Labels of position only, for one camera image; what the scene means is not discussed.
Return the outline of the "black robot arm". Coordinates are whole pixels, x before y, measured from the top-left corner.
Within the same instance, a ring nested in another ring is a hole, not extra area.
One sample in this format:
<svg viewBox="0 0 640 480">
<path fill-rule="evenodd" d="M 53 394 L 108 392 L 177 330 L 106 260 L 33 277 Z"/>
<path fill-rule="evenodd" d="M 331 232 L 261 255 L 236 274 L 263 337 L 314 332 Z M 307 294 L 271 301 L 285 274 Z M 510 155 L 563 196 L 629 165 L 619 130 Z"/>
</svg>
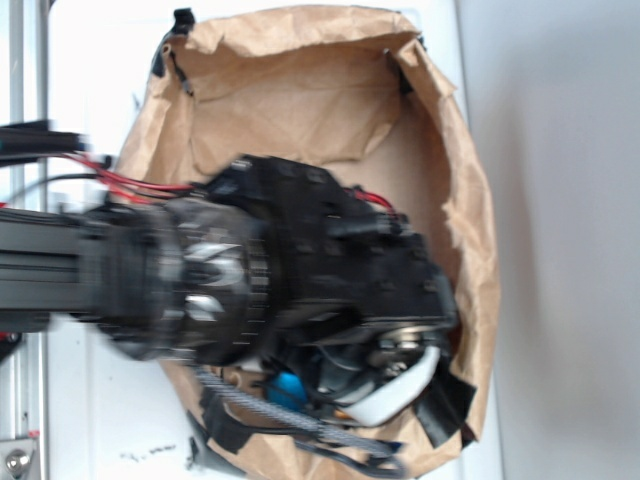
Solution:
<svg viewBox="0 0 640 480">
<path fill-rule="evenodd" d="M 65 313 L 126 355 L 291 369 L 321 348 L 381 367 L 445 347 L 450 284 L 408 219 L 327 170 L 244 155 L 139 203 L 1 211 L 1 328 Z"/>
</svg>

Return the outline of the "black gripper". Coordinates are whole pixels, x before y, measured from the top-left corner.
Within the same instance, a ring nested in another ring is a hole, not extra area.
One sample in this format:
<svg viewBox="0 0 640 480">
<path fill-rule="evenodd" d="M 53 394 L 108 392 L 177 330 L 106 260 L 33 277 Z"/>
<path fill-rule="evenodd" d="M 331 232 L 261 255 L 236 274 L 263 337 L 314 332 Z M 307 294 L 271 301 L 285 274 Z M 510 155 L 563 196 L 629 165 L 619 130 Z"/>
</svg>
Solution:
<svg viewBox="0 0 640 480">
<path fill-rule="evenodd" d="M 405 215 L 377 209 L 327 170 L 244 156 L 205 187 L 208 200 L 256 222 L 266 303 L 249 322 L 292 346 L 370 343 L 415 327 L 457 324 L 452 289 Z"/>
</svg>

